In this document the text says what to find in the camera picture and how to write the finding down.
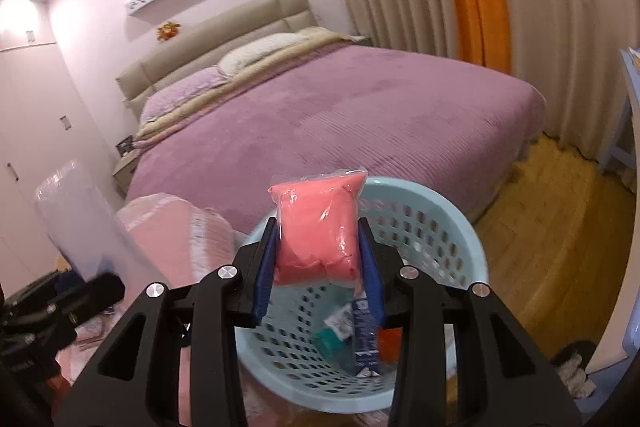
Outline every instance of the bed headboard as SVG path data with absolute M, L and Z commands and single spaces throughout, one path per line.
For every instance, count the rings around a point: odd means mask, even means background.
M 162 42 L 116 81 L 129 107 L 140 116 L 153 93 L 217 64 L 232 49 L 272 33 L 297 32 L 317 24 L 308 0 L 252 0 Z

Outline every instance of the black object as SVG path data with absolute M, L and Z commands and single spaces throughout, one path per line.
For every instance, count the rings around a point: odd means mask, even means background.
M 133 136 L 129 135 L 124 140 L 119 142 L 116 145 L 116 149 L 118 150 L 120 157 L 123 157 L 124 155 L 126 155 L 126 153 L 131 152 L 133 149 L 135 149 L 135 147 L 133 147 Z
M 56 279 L 56 291 L 64 293 L 71 288 L 84 284 L 84 280 L 79 273 L 73 269 L 60 272 Z
M 111 274 L 60 295 L 56 283 L 57 274 L 51 273 L 2 299 L 0 425 L 52 426 L 45 382 L 60 373 L 56 354 L 76 339 L 77 326 L 124 296 L 122 282 Z
M 551 365 L 488 286 L 478 292 L 477 285 L 468 291 L 438 285 L 404 267 L 396 249 L 376 243 L 366 219 L 359 227 L 363 264 L 378 276 L 377 296 L 369 301 L 382 304 L 384 327 L 404 328 L 390 425 L 445 425 L 445 323 L 456 329 L 459 425 L 581 425 Z M 150 285 L 71 388 L 56 427 L 177 427 L 186 325 L 191 425 L 245 427 L 234 327 L 253 328 L 262 318 L 255 303 L 268 300 L 271 285 L 266 293 L 255 285 L 273 269 L 276 229 L 271 218 L 260 243 L 242 247 L 232 266 L 199 284 L 174 290 Z M 414 279 L 402 277 L 407 268 Z
M 563 363 L 568 362 L 574 353 L 578 353 L 582 359 L 578 367 L 585 370 L 591 357 L 596 352 L 596 347 L 598 347 L 598 344 L 593 341 L 575 341 L 558 351 L 549 362 L 553 367 L 560 367 Z
M 7 163 L 6 167 L 9 169 L 9 172 L 11 172 L 12 176 L 14 177 L 14 179 L 19 182 L 20 181 L 20 176 L 18 176 L 18 172 L 15 170 L 15 167 L 11 164 L 11 162 Z
M 76 380 L 55 425 L 178 426 L 180 348 L 190 325 L 191 425 L 246 426 L 234 327 L 255 328 L 266 311 L 256 315 L 255 303 L 268 302 L 271 284 L 256 284 L 273 276 L 276 230 L 272 218 L 260 243 L 198 284 L 155 283 L 142 292 Z

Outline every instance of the pink bag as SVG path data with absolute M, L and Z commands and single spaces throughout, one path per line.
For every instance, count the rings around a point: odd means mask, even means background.
M 366 177 L 337 171 L 269 189 L 280 224 L 274 283 L 359 282 L 357 199 Z

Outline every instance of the bedside table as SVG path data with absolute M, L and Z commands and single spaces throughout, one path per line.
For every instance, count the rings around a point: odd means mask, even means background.
M 366 37 L 364 35 L 349 35 L 349 37 L 357 46 L 373 46 L 371 37 Z
M 127 195 L 127 192 L 129 192 L 129 185 L 131 184 L 133 173 L 138 167 L 140 155 L 141 153 L 139 150 L 126 153 L 126 155 L 120 159 L 113 171 L 113 179 L 116 180 L 116 185 L 125 196 Z

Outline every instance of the door handle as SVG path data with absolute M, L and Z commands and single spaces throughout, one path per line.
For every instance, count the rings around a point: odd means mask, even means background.
M 7 163 L 7 168 L 11 171 L 11 174 L 14 176 L 15 180 L 17 182 L 20 181 L 20 176 L 18 176 L 18 172 L 16 172 L 15 168 L 13 165 L 11 165 L 11 162 Z

